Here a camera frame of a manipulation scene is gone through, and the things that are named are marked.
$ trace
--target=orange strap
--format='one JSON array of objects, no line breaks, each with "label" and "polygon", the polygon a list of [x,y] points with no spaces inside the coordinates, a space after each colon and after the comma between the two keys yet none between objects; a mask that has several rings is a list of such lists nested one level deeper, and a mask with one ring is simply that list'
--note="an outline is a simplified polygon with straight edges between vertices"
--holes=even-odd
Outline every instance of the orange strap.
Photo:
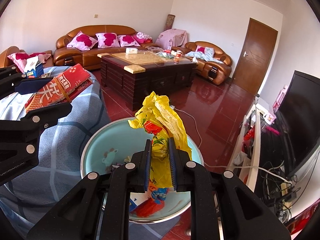
[{"label": "orange strap", "polygon": [[67,95],[66,91],[64,90],[64,88],[62,87],[62,85],[60,84],[60,81],[54,77],[53,80],[56,82],[56,84],[58,85],[62,95],[68,100],[69,103],[72,102],[72,100],[70,99],[70,97]]}]

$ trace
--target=television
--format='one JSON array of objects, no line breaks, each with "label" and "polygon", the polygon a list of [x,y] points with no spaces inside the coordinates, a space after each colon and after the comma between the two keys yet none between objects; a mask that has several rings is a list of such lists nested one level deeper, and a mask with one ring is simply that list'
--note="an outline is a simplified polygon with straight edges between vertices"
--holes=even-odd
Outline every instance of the television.
[{"label": "television", "polygon": [[290,178],[320,145],[320,79],[295,71],[276,116],[285,144],[285,174]]}]

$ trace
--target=brown leather sofa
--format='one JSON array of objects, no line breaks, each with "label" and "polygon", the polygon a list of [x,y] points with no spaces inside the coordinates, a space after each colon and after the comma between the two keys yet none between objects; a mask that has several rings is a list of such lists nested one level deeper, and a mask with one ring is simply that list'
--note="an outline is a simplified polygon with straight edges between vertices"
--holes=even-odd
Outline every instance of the brown leather sofa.
[{"label": "brown leather sofa", "polygon": [[[11,47],[7,48],[5,51],[3,51],[0,54],[0,68],[14,65],[13,61],[11,59],[9,59],[8,56],[13,53],[19,53],[19,52],[25,52],[25,51],[23,49],[19,49],[16,46],[11,46]],[[52,55],[52,50],[44,51],[44,53]],[[53,66],[54,66],[53,65],[53,58],[51,56],[50,58],[47,59],[46,63],[43,65],[43,67],[46,68],[46,67],[53,67]]]},{"label": "brown leather sofa", "polygon": [[[97,57],[101,53],[113,53],[113,52],[125,52],[126,47],[114,47],[114,48],[101,48],[98,49],[98,43],[95,46],[86,51],[80,51],[75,48],[67,48],[69,42],[82,31],[90,37],[97,39],[96,33],[116,33],[117,35],[134,35],[136,31],[133,28],[122,26],[122,25],[89,25],[76,28],[66,35],[59,38],[56,42],[56,51],[53,55],[53,61],[55,66],[63,66],[65,59],[72,57],[73,61],[77,64],[80,63],[85,69],[93,70],[100,68],[101,58]],[[147,47],[155,46],[159,47],[154,43],[141,44],[141,47],[130,47],[137,48],[138,50],[147,50]]]},{"label": "brown leather sofa", "polygon": [[232,69],[232,59],[229,55],[227,55],[221,48],[218,46],[206,42],[206,41],[196,41],[196,42],[188,42],[185,44],[184,48],[181,47],[172,47],[173,50],[180,50],[183,54],[187,54],[191,51],[196,51],[197,46],[208,47],[214,49],[213,57],[217,60],[222,61],[224,64],[220,64],[214,61],[205,61],[197,58],[197,74],[211,80],[214,84],[220,85],[224,82],[230,75]]}]

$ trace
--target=door frame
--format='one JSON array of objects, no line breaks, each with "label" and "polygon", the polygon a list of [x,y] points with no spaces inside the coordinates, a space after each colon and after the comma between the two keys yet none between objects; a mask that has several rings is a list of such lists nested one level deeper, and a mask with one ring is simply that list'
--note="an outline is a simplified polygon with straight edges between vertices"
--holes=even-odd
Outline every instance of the door frame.
[{"label": "door frame", "polygon": [[[237,70],[238,70],[238,65],[239,65],[239,63],[240,63],[241,58],[243,57],[244,52],[245,52],[245,50],[244,50],[244,44],[245,44],[245,41],[246,41],[246,39],[247,39],[247,37],[248,37],[248,35],[249,35],[249,29],[250,29],[250,26],[251,26],[251,23],[252,23],[252,22],[258,22],[258,23],[260,23],[260,24],[262,24],[262,25],[264,25],[264,26],[266,26],[266,27],[268,27],[268,28],[270,28],[270,29],[272,29],[272,30],[275,30],[275,31],[277,32],[277,38],[278,38],[278,33],[279,33],[279,32],[278,32],[276,29],[274,29],[274,28],[270,27],[269,25],[266,25],[266,24],[264,24],[264,23],[262,23],[262,22],[259,22],[258,20],[255,20],[255,19],[253,19],[253,18],[250,18],[250,19],[249,19],[248,28],[247,28],[247,33],[246,33],[245,38],[244,38],[244,42],[243,42],[243,45],[242,45],[242,50],[241,50],[241,53],[240,53],[240,56],[239,56],[239,59],[238,59],[237,65],[236,65],[236,69],[235,69],[235,71],[234,71],[234,73],[233,73],[233,75],[232,75],[232,78],[231,78],[231,83],[233,83],[233,80],[234,80],[234,78],[235,78],[235,76],[236,76],[236,73],[237,73]],[[265,73],[264,73],[264,75],[263,75],[263,79],[266,77],[266,73],[267,73],[267,71],[268,71],[268,69],[269,69],[269,65],[270,65],[271,58],[272,58],[272,56],[273,56],[273,53],[275,52],[275,47],[276,47],[277,38],[276,38],[276,40],[275,40],[275,44],[273,45],[273,52],[272,52],[272,55],[271,55],[271,57],[270,57],[270,59],[269,59],[268,67],[266,68],[266,71],[265,71]]]}]

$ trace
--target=coffee table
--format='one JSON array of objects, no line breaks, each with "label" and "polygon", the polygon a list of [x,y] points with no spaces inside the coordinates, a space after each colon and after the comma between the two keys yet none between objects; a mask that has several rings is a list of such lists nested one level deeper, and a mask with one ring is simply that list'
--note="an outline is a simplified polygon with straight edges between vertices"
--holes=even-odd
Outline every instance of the coffee table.
[{"label": "coffee table", "polygon": [[127,107],[138,110],[152,91],[158,95],[191,86],[196,63],[181,57],[163,58],[150,51],[138,54],[104,53],[101,57],[101,85],[120,94]]}]

